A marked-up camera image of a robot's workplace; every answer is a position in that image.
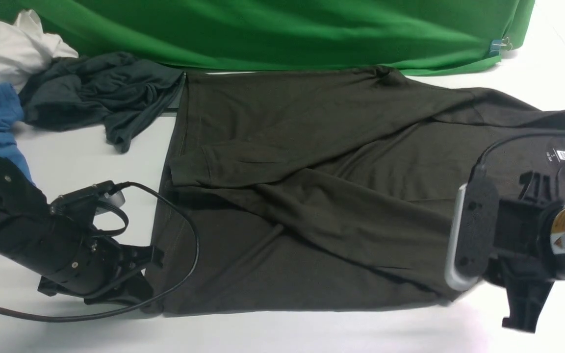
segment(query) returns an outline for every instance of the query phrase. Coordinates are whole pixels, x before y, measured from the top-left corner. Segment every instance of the green fabric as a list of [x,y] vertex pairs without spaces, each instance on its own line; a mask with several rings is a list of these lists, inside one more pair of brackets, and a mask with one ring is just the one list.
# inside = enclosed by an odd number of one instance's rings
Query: green fabric
[[384,64],[411,75],[488,69],[492,40],[520,47],[534,0],[0,0],[36,10],[83,54],[125,50],[220,70]]

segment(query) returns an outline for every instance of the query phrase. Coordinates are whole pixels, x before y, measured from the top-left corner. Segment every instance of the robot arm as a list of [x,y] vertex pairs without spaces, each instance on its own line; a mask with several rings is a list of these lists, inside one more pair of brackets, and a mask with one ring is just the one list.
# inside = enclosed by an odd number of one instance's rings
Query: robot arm
[[119,210],[123,195],[112,181],[58,197],[45,195],[8,159],[0,157],[0,254],[41,275],[38,291],[83,298],[86,304],[133,305],[153,290],[141,271],[162,266],[155,246],[128,246],[93,226],[102,206]]
[[501,199],[484,176],[460,189],[444,275],[458,291],[480,279],[504,287],[502,326],[532,333],[553,283],[565,280],[565,202],[547,175],[527,172],[519,182],[516,199]]

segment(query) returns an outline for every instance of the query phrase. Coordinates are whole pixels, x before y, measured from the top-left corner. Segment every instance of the binder clip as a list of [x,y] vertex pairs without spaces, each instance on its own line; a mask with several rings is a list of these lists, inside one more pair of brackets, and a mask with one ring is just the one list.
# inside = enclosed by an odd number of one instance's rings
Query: binder clip
[[500,55],[500,53],[502,53],[503,51],[510,51],[513,48],[514,46],[512,45],[511,39],[509,37],[493,40],[489,45],[489,55]]

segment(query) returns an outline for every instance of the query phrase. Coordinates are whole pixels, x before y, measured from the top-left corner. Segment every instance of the white cloth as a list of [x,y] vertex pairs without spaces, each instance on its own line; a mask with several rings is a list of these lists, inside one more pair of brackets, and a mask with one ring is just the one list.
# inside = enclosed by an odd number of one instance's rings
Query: white cloth
[[0,22],[0,83],[10,82],[19,92],[31,75],[58,57],[77,58],[78,53],[58,34],[43,33],[35,11],[21,11],[13,25]]

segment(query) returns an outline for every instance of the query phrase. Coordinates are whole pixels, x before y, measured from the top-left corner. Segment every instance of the white table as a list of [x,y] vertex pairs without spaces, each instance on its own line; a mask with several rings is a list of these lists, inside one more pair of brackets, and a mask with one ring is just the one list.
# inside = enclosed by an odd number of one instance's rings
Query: white table
[[[417,78],[445,87],[491,87],[540,109],[565,109],[565,44],[536,7],[525,46],[480,74]],[[98,181],[138,181],[157,188],[175,118],[161,116],[135,138],[130,152],[104,143],[103,127],[65,133],[21,127],[18,144],[34,181],[51,201]],[[130,227],[122,243],[150,242],[155,199],[126,190]],[[101,216],[97,224],[118,226]],[[36,292],[38,275],[0,256],[0,305],[43,315],[76,315],[87,307],[65,296]],[[500,327],[509,312],[505,293],[483,284],[449,308],[372,313],[261,312],[141,319],[139,313],[78,324],[41,324],[0,317],[0,353],[524,353],[565,349],[565,283],[557,283],[535,335]]]

